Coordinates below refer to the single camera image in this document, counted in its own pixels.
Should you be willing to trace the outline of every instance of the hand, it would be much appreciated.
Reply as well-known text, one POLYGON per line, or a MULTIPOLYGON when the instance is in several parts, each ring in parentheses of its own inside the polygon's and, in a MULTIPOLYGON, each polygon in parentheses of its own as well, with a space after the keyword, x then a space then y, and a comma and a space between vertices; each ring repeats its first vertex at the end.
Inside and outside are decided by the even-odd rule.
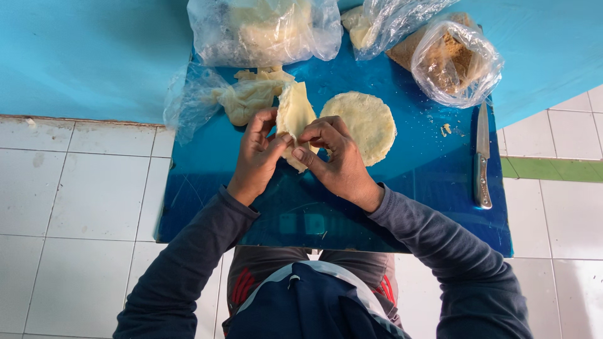
POLYGON ((372 213, 379 208, 385 190, 368 175, 358 146, 339 116, 316 119, 306 126, 297 141, 300 144, 309 141, 312 146, 333 152, 328 162, 303 147, 297 147, 291 153, 328 190, 367 212, 372 213))
POLYGON ((258 111, 249 120, 241 138, 235 174, 226 190, 245 206, 251 205, 264 192, 276 168, 276 161, 293 140, 289 134, 267 137, 276 124, 276 112, 276 107, 258 111))

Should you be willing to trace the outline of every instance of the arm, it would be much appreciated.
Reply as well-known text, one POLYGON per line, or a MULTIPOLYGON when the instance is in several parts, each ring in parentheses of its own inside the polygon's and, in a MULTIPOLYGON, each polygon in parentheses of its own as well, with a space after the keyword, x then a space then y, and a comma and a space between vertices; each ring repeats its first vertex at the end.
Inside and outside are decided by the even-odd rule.
POLYGON ((532 337, 525 298, 502 255, 441 213, 377 185, 341 118, 316 120, 298 141, 331 149, 327 163, 303 148, 293 155, 327 189, 369 212, 432 269, 443 290, 438 337, 532 337))
POLYGON ((385 188, 369 217, 387 228, 441 282, 438 338, 531 338, 519 282, 502 255, 461 225, 385 188))
POLYGON ((267 138, 275 118, 273 109, 251 119, 228 188, 220 188, 140 277, 117 317, 114 338, 195 337, 195 301, 222 254, 259 216, 247 206, 264 191, 292 140, 290 135, 267 138))

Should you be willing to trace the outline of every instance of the blue table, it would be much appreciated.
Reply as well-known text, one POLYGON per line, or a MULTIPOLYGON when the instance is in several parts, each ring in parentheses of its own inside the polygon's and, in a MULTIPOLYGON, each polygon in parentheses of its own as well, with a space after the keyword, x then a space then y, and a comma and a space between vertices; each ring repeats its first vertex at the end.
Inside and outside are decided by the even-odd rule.
MULTIPOLYGON (((473 155, 478 107, 454 109, 430 100, 410 72, 385 54, 366 62, 353 59, 345 33, 337 58, 312 58, 283 67, 305 81, 316 114, 338 93, 356 90, 381 98, 396 122, 398 135, 387 157, 368 168, 377 182, 434 208, 463 225, 505 257, 513 255, 496 126, 491 107, 488 187, 493 207, 478 209, 472 198, 473 155), (450 124, 444 137, 440 127, 450 124)), ((234 83, 238 69, 219 68, 234 83)), ((232 126, 219 112, 193 140, 174 144, 158 242, 169 242, 216 193, 228 184, 236 165, 244 129, 232 126)), ((327 158, 324 150, 319 156, 327 158)), ((355 205, 327 191, 310 173, 297 174, 283 159, 253 206, 262 212, 243 237, 242 245, 307 247, 311 249, 408 252, 370 221, 355 205)))

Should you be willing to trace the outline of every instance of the person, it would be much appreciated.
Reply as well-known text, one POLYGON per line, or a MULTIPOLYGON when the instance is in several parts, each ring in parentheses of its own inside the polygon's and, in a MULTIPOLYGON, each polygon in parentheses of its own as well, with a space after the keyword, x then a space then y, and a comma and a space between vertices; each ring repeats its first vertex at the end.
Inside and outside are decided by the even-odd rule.
MULTIPOLYGON (((114 338, 195 336, 195 301, 222 254, 260 216, 252 202, 292 145, 290 135, 268 136, 276 114, 261 110, 251 119, 228 187, 140 277, 114 338)), ((438 338, 532 337, 526 300, 502 255, 441 213, 375 183, 341 118, 315 120, 297 141, 330 149, 328 162, 301 147, 292 155, 431 268, 442 289, 438 338)), ((227 338, 410 338, 396 314, 392 254, 325 250, 308 261, 303 249, 237 246, 227 284, 227 338)))

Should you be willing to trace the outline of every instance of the white tile floor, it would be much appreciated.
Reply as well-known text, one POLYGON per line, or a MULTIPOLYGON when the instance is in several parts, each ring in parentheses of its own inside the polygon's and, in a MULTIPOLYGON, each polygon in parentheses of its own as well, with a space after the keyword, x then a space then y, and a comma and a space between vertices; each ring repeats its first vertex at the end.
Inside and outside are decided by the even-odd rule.
MULTIPOLYGON (((505 127, 499 145, 515 156, 600 159, 597 128, 601 87, 505 127), (576 137, 589 144, 576 149, 556 115, 567 131, 588 130, 576 137)), ((0 339, 111 336, 125 296, 165 248, 153 236, 172 143, 164 128, 0 119, 0 339)), ((603 183, 504 184, 515 249, 507 260, 535 337, 603 338, 603 183)), ((232 254, 201 294, 198 338, 224 337, 232 254)), ((397 255, 396 268, 406 330, 434 338, 438 282, 413 256, 397 255)))
POLYGON ((502 128, 498 135, 501 155, 603 160, 603 85, 502 128))

